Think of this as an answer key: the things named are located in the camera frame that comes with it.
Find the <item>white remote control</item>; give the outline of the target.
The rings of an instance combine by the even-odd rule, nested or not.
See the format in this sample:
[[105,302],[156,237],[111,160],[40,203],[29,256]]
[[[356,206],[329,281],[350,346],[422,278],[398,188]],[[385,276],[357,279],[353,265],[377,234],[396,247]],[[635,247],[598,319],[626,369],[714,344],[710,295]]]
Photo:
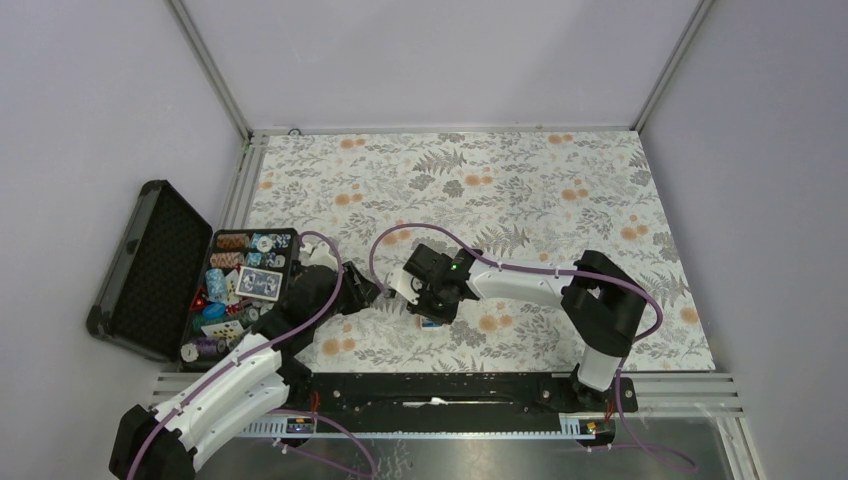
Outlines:
[[425,317],[420,317],[419,318],[419,327],[422,330],[434,330],[434,329],[441,328],[442,324],[437,322],[437,321],[433,321],[431,319],[425,318]]

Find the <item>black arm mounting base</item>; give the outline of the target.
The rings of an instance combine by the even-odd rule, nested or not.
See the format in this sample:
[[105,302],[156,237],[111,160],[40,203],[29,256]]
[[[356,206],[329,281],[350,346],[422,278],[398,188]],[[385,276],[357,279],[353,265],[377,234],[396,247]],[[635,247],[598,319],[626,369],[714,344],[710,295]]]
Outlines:
[[315,373],[298,383],[286,410],[321,415],[317,430],[355,434],[547,433],[570,414],[608,419],[635,413],[633,382],[597,393],[570,374]]

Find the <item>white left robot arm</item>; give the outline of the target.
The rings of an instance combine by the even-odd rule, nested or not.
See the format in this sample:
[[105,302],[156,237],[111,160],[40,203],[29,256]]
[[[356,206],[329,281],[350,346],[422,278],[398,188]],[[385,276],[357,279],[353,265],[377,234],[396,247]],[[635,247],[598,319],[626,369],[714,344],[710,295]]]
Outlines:
[[266,412],[301,409],[309,401],[311,372],[296,354],[324,321],[369,308],[379,293],[350,262],[300,268],[279,302],[223,360],[171,399],[123,415],[110,472],[119,479],[193,479]]

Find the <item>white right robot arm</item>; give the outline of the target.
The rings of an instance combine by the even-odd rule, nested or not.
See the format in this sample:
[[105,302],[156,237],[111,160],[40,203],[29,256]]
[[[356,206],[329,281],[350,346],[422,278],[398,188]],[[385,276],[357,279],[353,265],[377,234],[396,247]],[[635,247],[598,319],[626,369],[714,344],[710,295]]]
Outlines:
[[612,400],[614,377],[649,304],[642,287],[593,250],[563,268],[504,263],[465,248],[449,256],[419,245],[387,280],[411,313],[438,325],[452,323],[463,301],[506,299],[562,310],[585,344],[573,396],[589,412]]

